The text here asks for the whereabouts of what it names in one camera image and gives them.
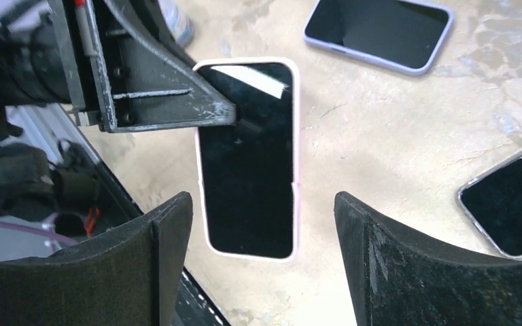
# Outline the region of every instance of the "black phone screen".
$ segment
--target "black phone screen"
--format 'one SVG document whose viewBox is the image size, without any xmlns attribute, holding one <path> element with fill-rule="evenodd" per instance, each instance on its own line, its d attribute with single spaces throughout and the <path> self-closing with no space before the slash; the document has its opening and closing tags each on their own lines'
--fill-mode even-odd
<svg viewBox="0 0 522 326">
<path fill-rule="evenodd" d="M 281 63 L 208 66 L 198 72 L 237 108 L 236 126 L 198 133 L 211 246 L 224 253 L 289 257 L 294 250 L 292 73 Z M 252 85 L 257 82 L 263 87 Z"/>
<path fill-rule="evenodd" d="M 449 19 L 444 10 L 406 1 L 320 0 L 305 35 L 420 69 Z"/>
<path fill-rule="evenodd" d="M 522 157 L 466 188 L 460 199 L 500 250 L 522 255 Z"/>
</svg>

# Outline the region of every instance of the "lavender phone case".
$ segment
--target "lavender phone case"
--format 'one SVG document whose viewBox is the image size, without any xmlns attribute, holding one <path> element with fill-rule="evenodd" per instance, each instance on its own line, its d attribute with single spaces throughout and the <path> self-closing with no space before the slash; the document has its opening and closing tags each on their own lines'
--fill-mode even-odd
<svg viewBox="0 0 522 326">
<path fill-rule="evenodd" d="M 441 34 L 441 37 L 439 38 L 437 44 L 435 45 L 435 48 L 433 49 L 433 53 L 429 57 L 429 60 L 427 61 L 427 63 L 423 67 L 421 67 L 419 69 L 414 69 L 414 68 L 410 68 L 410 67 L 401 65 L 399 63 L 396 63 L 396 62 L 393 62 L 393 61 L 390 61 L 390 60 L 386 60 L 384 58 L 380 58 L 378 56 L 373 56 L 373 55 L 365 53 L 365 52 L 355 51 L 355 50 L 352 50 L 350 48 L 346 48 L 344 46 L 339 46 L 339 45 L 334 44 L 334 43 L 321 41 L 321 40 L 314 39 L 312 37 L 307 36 L 307 34 L 305 33 L 305 31 L 307 29 L 307 25 L 311 21 L 311 18 L 313 17 L 313 15 L 315 13 L 315 10 L 317 9 L 317 6 L 319 5 L 320 1 L 321 0 L 319 0 L 315 4 L 315 7 L 311 11 L 311 15 L 309 16 L 309 19 L 307 20 L 307 23 L 305 24 L 305 28 L 303 29 L 303 39 L 305 40 L 305 42 L 307 42 L 311 46 L 315 46 L 315 47 L 318 47 L 318 48 L 323 48 L 325 50 L 333 51 L 333 52 L 342 54 L 343 56 L 347 56 L 347 57 L 350 57 L 350 58 L 363 60 L 365 62 L 368 62 L 368 63 L 372 64 L 372 65 L 384 67 L 386 69 L 391 69 L 393 71 L 397 71 L 399 73 L 403 73 L 403 74 L 406 74 L 406 75 L 419 76 L 419 75 L 423 75 L 424 73 L 427 73 L 427 71 L 433 65 L 433 62 L 435 61 L 435 59 L 437 57 L 437 54 L 439 53 L 441 47 L 443 46 L 443 43 L 445 42 L 445 39 L 447 38 L 447 35 L 449 34 L 449 31 L 451 30 L 451 27 L 453 26 L 453 11 L 451 11 L 451 9 L 449 9 L 449 8 L 447 8 L 445 6 L 436 5 L 436 4 L 433 4 L 433 3 L 427 3 L 425 1 L 398 0 L 398 1 L 415 3 L 417 5 L 423 5 L 423 6 L 426 6 L 426 7 L 440 9 L 440 10 L 445 11 L 449 15 L 449 21 L 447 22 L 447 25 L 443 29 L 443 33 Z"/>
</svg>

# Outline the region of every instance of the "table surface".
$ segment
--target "table surface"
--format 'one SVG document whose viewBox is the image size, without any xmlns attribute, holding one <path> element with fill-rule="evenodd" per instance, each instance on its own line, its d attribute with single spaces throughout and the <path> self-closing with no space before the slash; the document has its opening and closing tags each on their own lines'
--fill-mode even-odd
<svg viewBox="0 0 522 326">
<path fill-rule="evenodd" d="M 233 325 L 354 325 L 334 218 L 348 191 L 430 236 L 495 255 L 455 203 L 459 187 L 522 149 L 522 1 L 442 0 L 455 26 L 434 69 L 405 77 L 313 48 L 313 1 L 178 0 L 196 59 L 286 56 L 302 78 L 301 236 L 287 264 L 221 257 L 205 243 L 193 130 L 85 133 L 148 210 L 195 202 L 187 266 Z"/>
</svg>

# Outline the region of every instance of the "phone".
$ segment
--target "phone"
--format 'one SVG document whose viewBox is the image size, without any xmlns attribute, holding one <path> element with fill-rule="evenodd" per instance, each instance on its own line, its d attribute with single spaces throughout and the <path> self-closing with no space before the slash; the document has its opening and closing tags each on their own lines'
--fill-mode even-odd
<svg viewBox="0 0 522 326">
<path fill-rule="evenodd" d="M 237 108 L 234 126 L 197 128 L 205 238 L 220 255 L 287 261 L 298 250 L 299 72 L 285 58 L 199 62 Z"/>
<path fill-rule="evenodd" d="M 457 202 L 503 256 L 522 258 L 522 153 L 463 186 Z"/>
<path fill-rule="evenodd" d="M 373 65 L 422 75 L 452 24 L 449 8 L 421 1 L 319 0 L 304 40 Z"/>
</svg>

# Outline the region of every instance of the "black foam pad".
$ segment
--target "black foam pad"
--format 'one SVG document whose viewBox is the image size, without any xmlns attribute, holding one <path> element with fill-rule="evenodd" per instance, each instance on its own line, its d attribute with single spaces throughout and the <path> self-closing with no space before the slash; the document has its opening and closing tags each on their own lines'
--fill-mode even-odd
<svg viewBox="0 0 522 326">
<path fill-rule="evenodd" d="M 192 214 L 182 192 L 51 257 L 0 262 L 0 325 L 171 325 Z"/>
<path fill-rule="evenodd" d="M 437 240 L 346 192 L 334 211 L 358 325 L 522 325 L 522 261 Z"/>
</svg>

